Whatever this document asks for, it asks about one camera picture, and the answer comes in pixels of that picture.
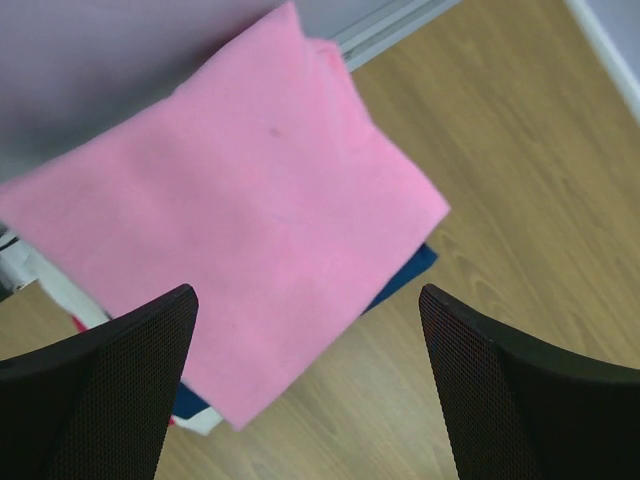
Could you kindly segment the pink t shirt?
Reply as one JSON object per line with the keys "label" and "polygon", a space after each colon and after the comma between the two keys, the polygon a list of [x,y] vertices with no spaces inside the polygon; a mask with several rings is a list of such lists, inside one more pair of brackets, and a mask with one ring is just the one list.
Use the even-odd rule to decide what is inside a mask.
{"label": "pink t shirt", "polygon": [[289,2],[167,98],[1,188],[2,221],[110,315],[195,289],[183,380],[238,429],[448,210]]}

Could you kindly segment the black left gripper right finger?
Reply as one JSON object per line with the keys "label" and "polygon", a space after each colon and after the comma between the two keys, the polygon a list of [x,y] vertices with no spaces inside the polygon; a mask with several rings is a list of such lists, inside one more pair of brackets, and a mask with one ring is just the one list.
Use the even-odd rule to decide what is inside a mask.
{"label": "black left gripper right finger", "polygon": [[419,309],[459,478],[638,478],[638,370],[554,346],[433,284]]}

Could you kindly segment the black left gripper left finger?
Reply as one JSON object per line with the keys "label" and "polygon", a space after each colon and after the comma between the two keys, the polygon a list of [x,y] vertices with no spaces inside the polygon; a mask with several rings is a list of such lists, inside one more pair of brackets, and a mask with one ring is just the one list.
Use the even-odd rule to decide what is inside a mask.
{"label": "black left gripper left finger", "polygon": [[2,478],[154,478],[197,312],[183,284],[2,361]]}

